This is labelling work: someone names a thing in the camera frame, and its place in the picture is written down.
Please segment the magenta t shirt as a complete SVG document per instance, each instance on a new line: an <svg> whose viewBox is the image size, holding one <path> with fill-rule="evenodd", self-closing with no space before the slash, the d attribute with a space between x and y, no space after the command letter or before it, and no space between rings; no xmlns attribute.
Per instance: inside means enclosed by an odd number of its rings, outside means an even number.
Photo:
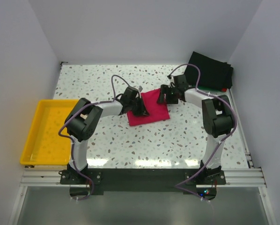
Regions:
<svg viewBox="0 0 280 225"><path fill-rule="evenodd" d="M144 106L147 109L148 116L134 116L132 111L127 113L129 126L134 127L162 120L169 120L169 112L165 103L158 104L157 100L160 95L160 89L151 90L141 94Z"/></svg>

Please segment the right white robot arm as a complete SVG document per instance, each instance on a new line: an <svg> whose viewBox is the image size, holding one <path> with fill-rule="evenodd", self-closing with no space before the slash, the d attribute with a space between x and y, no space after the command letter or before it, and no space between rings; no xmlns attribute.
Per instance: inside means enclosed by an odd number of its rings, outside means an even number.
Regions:
<svg viewBox="0 0 280 225"><path fill-rule="evenodd" d="M179 75L174 77L171 84L161 85L157 103L177 104L180 100L201 108L203 128L207 133L206 151L200 161L200 168L186 180L219 175L225 141L237 127L236 115L228 96L216 96L196 86L191 87L186 83L185 76Z"/></svg>

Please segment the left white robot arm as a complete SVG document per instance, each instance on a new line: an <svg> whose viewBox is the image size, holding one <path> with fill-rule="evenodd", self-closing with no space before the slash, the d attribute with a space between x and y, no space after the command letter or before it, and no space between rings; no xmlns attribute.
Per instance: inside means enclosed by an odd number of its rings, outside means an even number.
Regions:
<svg viewBox="0 0 280 225"><path fill-rule="evenodd" d="M67 135L60 135L71 141L68 165L78 174L86 174L88 140L94 134L100 119L129 111L136 117L150 115L139 91L134 87L127 87L124 93L112 100L92 103L86 98L80 98L62 127L67 130Z"/></svg>

